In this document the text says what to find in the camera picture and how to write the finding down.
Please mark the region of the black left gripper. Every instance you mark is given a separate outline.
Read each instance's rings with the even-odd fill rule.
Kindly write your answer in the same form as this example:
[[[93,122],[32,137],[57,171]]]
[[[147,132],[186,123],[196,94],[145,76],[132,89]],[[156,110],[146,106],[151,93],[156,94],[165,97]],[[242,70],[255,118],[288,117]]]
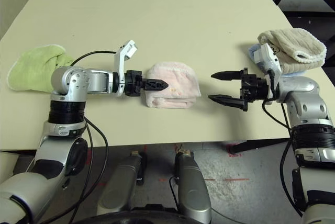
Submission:
[[[166,89],[168,84],[163,80],[143,79],[142,72],[136,70],[127,70],[125,73],[126,96],[140,96],[141,90],[145,91],[162,91]]]

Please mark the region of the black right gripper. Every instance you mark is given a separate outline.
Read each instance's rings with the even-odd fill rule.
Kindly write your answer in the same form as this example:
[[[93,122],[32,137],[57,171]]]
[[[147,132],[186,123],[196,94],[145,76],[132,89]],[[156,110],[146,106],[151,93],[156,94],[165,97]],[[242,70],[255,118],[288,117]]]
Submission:
[[[212,101],[224,106],[235,107],[243,111],[248,110],[248,103],[255,100],[270,102],[274,95],[274,72],[268,70],[266,75],[269,79],[249,74],[248,69],[240,71],[221,71],[211,75],[212,78],[222,81],[241,80],[240,98],[228,95],[209,95]]]

